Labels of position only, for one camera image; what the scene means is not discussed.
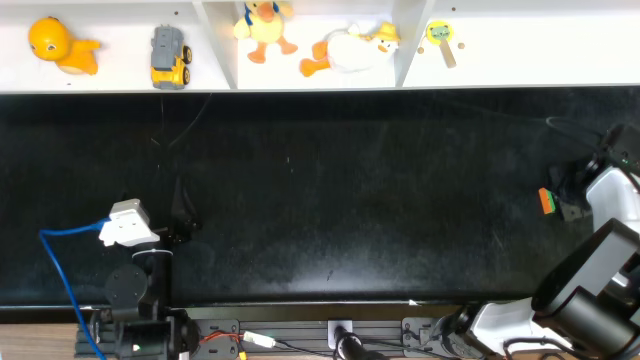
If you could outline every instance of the toy truck wheel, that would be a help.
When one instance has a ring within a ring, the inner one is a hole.
[[[187,85],[189,81],[191,81],[191,73],[189,72],[189,69],[185,67],[184,70],[182,70],[182,83]]]
[[[182,48],[182,60],[185,64],[191,64],[191,60],[193,60],[191,48],[186,45]]]

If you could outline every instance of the toy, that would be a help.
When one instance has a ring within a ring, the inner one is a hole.
[[[269,44],[278,43],[282,53],[293,54],[298,46],[285,40],[284,22],[280,14],[291,17],[293,8],[291,5],[279,1],[246,2],[244,4],[245,15],[233,29],[233,34],[238,40],[251,36],[258,42],[258,49],[249,53],[249,60],[256,64],[266,61],[265,52]]]
[[[151,80],[158,89],[179,90],[189,84],[191,49],[184,44],[182,32],[171,26],[159,26],[151,39]]]
[[[46,61],[55,61],[67,74],[95,75],[98,64],[93,50],[100,48],[95,40],[76,40],[71,32],[54,18],[36,21],[29,29],[29,44],[33,54]]]
[[[430,43],[440,47],[440,52],[442,52],[447,67],[449,69],[454,68],[456,67],[456,59],[453,57],[453,53],[449,47],[451,38],[453,38],[453,28],[451,25],[444,21],[434,21],[427,26],[425,37],[422,38],[422,42],[418,48],[418,54],[424,53],[424,40],[428,39]]]
[[[300,62],[300,72],[310,77],[318,70],[329,69],[349,73],[370,69],[389,60],[398,49],[400,38],[396,27],[388,22],[377,33],[360,34],[357,25],[349,30],[334,31],[326,41],[313,45],[313,58]]]

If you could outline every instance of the white duck plush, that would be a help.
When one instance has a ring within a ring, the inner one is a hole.
[[[398,49],[400,38],[396,27],[388,22],[371,36],[360,34],[357,25],[347,31],[334,31],[313,45],[313,58],[300,62],[300,72],[310,77],[318,70],[332,69],[350,73],[370,69],[389,60]]]

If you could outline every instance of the duck's orange beak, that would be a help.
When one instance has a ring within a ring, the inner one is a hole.
[[[262,5],[258,6],[258,16],[266,22],[272,22],[275,17],[276,12],[273,11],[273,3],[272,2],[264,2]]]

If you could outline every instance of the plush toy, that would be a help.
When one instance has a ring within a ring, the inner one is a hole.
[[[370,69],[389,60],[398,49],[400,38],[393,24],[385,22],[371,36],[360,34],[357,25],[349,30],[334,31],[327,41],[313,45],[313,58],[300,63],[300,72],[310,77],[318,70],[356,72]]]
[[[34,55],[55,61],[60,70],[73,75],[98,72],[93,50],[100,48],[94,40],[76,40],[58,19],[40,19],[29,30],[29,43]]]
[[[291,5],[279,1],[245,2],[245,15],[233,29],[233,34],[239,40],[251,36],[258,42],[258,49],[249,53],[248,57],[257,64],[266,61],[265,52],[269,44],[278,43],[283,54],[293,54],[298,47],[285,40],[284,21],[282,15],[293,16]]]

